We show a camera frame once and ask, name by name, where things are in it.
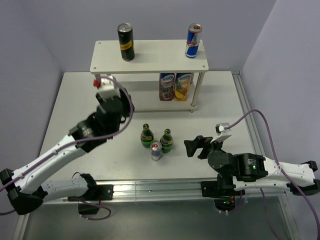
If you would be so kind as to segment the small red-tab silver can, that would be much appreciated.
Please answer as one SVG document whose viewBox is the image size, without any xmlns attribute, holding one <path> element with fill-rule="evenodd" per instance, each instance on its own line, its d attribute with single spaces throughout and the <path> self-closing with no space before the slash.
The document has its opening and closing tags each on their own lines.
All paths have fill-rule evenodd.
<svg viewBox="0 0 320 240">
<path fill-rule="evenodd" d="M 154 141 L 150 144 L 151 159 L 158 161 L 162 156 L 162 144 L 159 141 Z"/>
</svg>

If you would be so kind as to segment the dark olive beverage can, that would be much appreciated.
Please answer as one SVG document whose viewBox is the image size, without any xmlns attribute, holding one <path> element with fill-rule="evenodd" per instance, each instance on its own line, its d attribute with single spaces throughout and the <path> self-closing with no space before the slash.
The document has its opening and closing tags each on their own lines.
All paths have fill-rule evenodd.
<svg viewBox="0 0 320 240">
<path fill-rule="evenodd" d="M 121 57 L 125 61 L 135 58 L 133 27 L 130 23 L 123 22 L 117 27 Z"/>
</svg>

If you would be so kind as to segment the blue silver energy drink can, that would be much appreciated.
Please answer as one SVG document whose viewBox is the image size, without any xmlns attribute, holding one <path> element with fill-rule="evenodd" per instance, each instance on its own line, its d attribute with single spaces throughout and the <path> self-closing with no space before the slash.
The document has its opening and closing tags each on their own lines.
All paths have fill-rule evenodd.
<svg viewBox="0 0 320 240">
<path fill-rule="evenodd" d="M 188 58 L 195 58 L 198 52 L 200 40 L 201 40 L 202 26 L 197 23 L 193 23 L 188 27 L 188 33 L 186 38 L 185 55 Z"/>
</svg>

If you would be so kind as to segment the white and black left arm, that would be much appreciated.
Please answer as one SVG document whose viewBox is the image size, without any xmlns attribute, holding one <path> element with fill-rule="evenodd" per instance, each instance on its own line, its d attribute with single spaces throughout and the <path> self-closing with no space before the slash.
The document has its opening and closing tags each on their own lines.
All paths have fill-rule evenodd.
<svg viewBox="0 0 320 240">
<path fill-rule="evenodd" d="M 7 191 L 13 211 L 18 215 L 29 214 L 43 203 L 56 199 L 96 197 L 98 186 L 89 173 L 69 180 L 48 180 L 67 164 L 120 134 L 124 130 L 120 125 L 127 126 L 132 120 L 134 105 L 123 86 L 101 87 L 96 98 L 99 102 L 96 111 L 69 130 L 54 147 L 19 169 L 1 171 L 1 190 Z"/>
</svg>

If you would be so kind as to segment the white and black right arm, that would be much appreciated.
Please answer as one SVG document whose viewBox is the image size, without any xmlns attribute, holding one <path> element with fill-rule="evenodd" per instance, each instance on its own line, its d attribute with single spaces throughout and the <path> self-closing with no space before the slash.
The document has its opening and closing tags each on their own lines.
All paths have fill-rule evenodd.
<svg viewBox="0 0 320 240">
<path fill-rule="evenodd" d="M 203 197 L 240 196 L 254 189 L 290 191 L 296 196 L 319 193 L 320 181 L 314 175 L 318 169 L 315 161 L 276 163 L 258 154 L 232 154 L 222 149 L 223 142 L 230 136 L 229 133 L 220 133 L 215 137 L 198 135 L 193 140 L 184 141 L 189 158 L 194 156 L 197 149 L 201 149 L 198 159 L 206 159 L 217 172 L 216 180 L 201 182 Z"/>
</svg>

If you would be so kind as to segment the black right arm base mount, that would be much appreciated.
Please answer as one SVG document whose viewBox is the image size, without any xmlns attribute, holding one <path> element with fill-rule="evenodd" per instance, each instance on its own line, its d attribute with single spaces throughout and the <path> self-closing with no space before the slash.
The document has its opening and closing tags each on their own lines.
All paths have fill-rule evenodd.
<svg viewBox="0 0 320 240">
<path fill-rule="evenodd" d="M 203 198 L 211 198 L 214 207 L 219 214 L 228 215 L 232 213 L 245 196 L 245 191 L 235 191 L 234 189 L 220 190 L 218 189 L 218 181 L 201 181 L 201 194 Z"/>
</svg>

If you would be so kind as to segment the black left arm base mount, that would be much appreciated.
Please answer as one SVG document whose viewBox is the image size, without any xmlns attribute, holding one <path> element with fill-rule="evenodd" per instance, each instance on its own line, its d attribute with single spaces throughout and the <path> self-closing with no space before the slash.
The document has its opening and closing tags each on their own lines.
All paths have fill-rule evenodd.
<svg viewBox="0 0 320 240">
<path fill-rule="evenodd" d="M 111 201 L 113 199 L 114 186 L 112 184 L 102 184 L 97 186 L 97 190 L 92 196 L 67 198 L 68 202 L 77 202 L 78 213 L 81 218 L 86 221 L 102 221 L 108 219 L 112 215 L 111 209 L 103 204 L 103 201 Z M 106 210 L 107 215 L 103 217 L 94 217 L 99 210 Z"/>
</svg>

